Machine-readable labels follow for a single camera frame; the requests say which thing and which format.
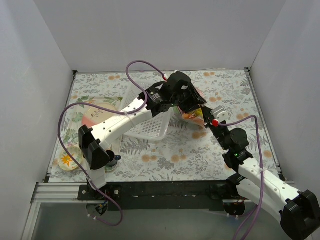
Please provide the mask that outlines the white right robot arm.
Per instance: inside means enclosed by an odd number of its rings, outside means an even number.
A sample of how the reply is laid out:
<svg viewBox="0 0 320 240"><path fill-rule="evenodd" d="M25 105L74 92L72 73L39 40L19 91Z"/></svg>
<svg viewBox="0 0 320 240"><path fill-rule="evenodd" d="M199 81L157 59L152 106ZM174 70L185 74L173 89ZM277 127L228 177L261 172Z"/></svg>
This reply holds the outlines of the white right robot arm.
<svg viewBox="0 0 320 240"><path fill-rule="evenodd" d="M263 160L256 160L247 151L245 130L229 130L228 113L220 106L211 109L201 105L204 126L209 128L226 152L226 165L236 172L236 181L226 186L232 199L240 196L254 202L257 210L264 209L279 223L292 240L305 240L320 227L320 205L310 190L300 191L263 168Z"/></svg>

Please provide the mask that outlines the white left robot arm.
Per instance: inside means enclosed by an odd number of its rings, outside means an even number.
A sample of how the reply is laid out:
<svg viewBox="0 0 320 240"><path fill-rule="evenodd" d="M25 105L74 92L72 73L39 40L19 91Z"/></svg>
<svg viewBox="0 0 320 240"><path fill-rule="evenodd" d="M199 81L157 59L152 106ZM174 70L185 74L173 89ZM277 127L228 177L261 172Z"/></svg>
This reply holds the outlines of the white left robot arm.
<svg viewBox="0 0 320 240"><path fill-rule="evenodd" d="M105 167L118 163L115 153L109 150L116 139L137 125L166 113L170 108L178 107L188 113L204 104L206 100L192 84L190 77L177 71L168 80L156 82L141 92L119 114L91 128L86 125L80 127L78 143L86 160L89 194L95 200L106 196Z"/></svg>

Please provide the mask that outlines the yellow banana bunch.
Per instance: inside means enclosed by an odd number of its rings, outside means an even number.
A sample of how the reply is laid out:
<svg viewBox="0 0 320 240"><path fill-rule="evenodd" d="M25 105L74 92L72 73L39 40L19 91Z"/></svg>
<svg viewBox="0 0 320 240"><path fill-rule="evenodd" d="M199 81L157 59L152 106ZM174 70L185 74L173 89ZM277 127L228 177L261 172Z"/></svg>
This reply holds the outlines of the yellow banana bunch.
<svg viewBox="0 0 320 240"><path fill-rule="evenodd" d="M201 108L196 109L196 110L194 111L194 114L195 114L196 117L200 117L200 116L203 117L203 111L202 111Z"/></svg>

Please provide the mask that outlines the clear zip top bag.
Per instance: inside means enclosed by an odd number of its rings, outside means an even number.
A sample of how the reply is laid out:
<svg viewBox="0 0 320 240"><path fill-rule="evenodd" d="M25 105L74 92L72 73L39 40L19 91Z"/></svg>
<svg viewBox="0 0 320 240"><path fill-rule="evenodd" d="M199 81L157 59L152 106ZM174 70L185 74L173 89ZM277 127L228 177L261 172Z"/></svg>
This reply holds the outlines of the clear zip top bag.
<svg viewBox="0 0 320 240"><path fill-rule="evenodd" d="M207 101L203 93L193 85L183 85L175 93L177 106L173 108L174 114L187 123L204 126L204 116L201 109Z"/></svg>

